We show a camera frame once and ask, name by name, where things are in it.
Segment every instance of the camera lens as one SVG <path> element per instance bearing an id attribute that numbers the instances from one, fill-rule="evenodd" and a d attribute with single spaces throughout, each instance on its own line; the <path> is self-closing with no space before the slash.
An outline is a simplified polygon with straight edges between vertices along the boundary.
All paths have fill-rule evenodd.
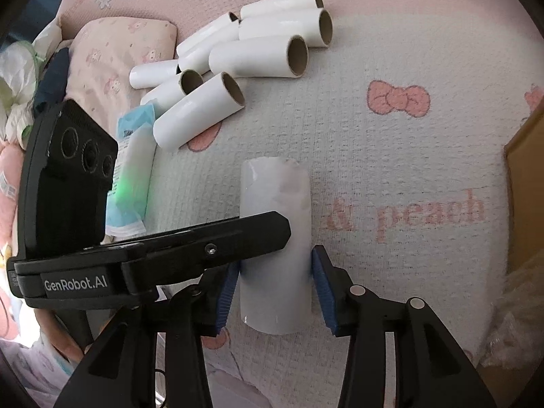
<path id="1" fill-rule="evenodd" d="M 83 168 L 90 173 L 96 170 L 99 164 L 99 148 L 93 140 L 89 140 L 83 146 Z"/>
<path id="2" fill-rule="evenodd" d="M 110 155 L 107 155 L 104 158 L 104 162 L 102 163 L 102 173 L 107 178 L 112 174 L 113 169 L 113 159 Z"/>
<path id="3" fill-rule="evenodd" d="M 61 150 L 66 159 L 73 158 L 77 152 L 78 137 L 73 127 L 68 127 L 61 139 Z"/>

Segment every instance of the wet wipes package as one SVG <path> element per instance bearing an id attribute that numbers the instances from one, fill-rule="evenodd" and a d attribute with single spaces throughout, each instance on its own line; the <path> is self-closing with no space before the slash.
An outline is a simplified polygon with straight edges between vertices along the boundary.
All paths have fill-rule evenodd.
<path id="1" fill-rule="evenodd" d="M 107 235 L 128 238 L 145 233 L 143 217 L 157 145 L 153 138 L 154 120 L 150 104 L 136 107 L 119 118 L 116 135 L 119 152 L 105 215 Z"/>

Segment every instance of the brown cardboard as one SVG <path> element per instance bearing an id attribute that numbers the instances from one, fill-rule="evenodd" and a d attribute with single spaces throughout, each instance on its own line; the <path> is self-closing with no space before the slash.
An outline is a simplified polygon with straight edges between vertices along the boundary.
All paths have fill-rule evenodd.
<path id="1" fill-rule="evenodd" d="M 544 99 L 506 145 L 505 157 L 510 201 L 508 267 L 514 271 L 544 249 Z M 498 407 L 504 408 L 523 391 L 537 366 L 521 370 L 480 366 L 478 372 Z"/>

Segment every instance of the white lint roller refill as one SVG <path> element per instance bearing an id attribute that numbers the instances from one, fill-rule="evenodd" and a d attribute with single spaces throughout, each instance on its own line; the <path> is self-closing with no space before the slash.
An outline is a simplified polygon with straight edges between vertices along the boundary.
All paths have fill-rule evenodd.
<path id="1" fill-rule="evenodd" d="M 223 72 L 194 89 L 157 119 L 153 125 L 153 136 L 159 147 L 175 152 L 244 105 L 240 87 Z"/>
<path id="2" fill-rule="evenodd" d="M 221 43 L 238 40 L 238 28 L 239 21 L 236 20 L 182 53 L 177 62 L 179 69 L 194 69 L 201 75 L 208 72 L 211 50 Z"/>
<path id="3" fill-rule="evenodd" d="M 274 210 L 289 219 L 291 228 L 283 250 L 241 261 L 241 319 L 271 335 L 300 331 L 311 319 L 308 172 L 293 159 L 251 159 L 242 164 L 240 185 L 241 218 Z"/>
<path id="4" fill-rule="evenodd" d="M 325 9 L 300 9 L 250 17 L 240 23 L 240 39 L 272 35 L 300 35 L 308 47 L 327 47 L 333 21 Z"/>
<path id="5" fill-rule="evenodd" d="M 227 12 L 216 18 L 215 20 L 210 21 L 206 26 L 198 29 L 198 31 L 196 31 L 190 37 L 187 37 L 180 44 L 177 45 L 177 55 L 181 56 L 181 54 L 183 54 L 186 50 L 191 49 L 196 44 L 201 42 L 204 38 L 209 37 L 214 32 L 217 32 L 219 29 L 222 29 L 225 26 L 231 24 L 233 21 L 237 20 L 238 17 L 236 15 L 234 15 L 232 12 Z"/>
<path id="6" fill-rule="evenodd" d="M 135 89 L 157 87 L 179 72 L 177 59 L 155 61 L 134 66 L 129 75 L 129 82 Z"/>
<path id="7" fill-rule="evenodd" d="M 209 54 L 214 74 L 237 77 L 298 78 L 308 65 L 308 47 L 303 38 L 275 36 L 223 43 Z"/>
<path id="8" fill-rule="evenodd" d="M 289 11 L 291 9 L 322 8 L 323 0 L 260 0 L 243 6 L 240 18 L 256 17 L 267 13 Z"/>
<path id="9" fill-rule="evenodd" d="M 198 72 L 192 69 L 184 70 L 144 95 L 140 105 L 153 104 L 155 117 L 159 118 L 180 99 L 201 86 L 202 83 L 202 77 Z"/>

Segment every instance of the dark blue fabric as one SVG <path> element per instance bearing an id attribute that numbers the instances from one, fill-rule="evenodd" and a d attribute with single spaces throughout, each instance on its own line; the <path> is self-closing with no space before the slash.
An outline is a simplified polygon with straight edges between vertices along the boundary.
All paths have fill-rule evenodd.
<path id="1" fill-rule="evenodd" d="M 44 78 L 37 86 L 34 97 L 34 118 L 62 102 L 66 95 L 70 57 L 68 48 L 59 50 L 47 66 Z"/>

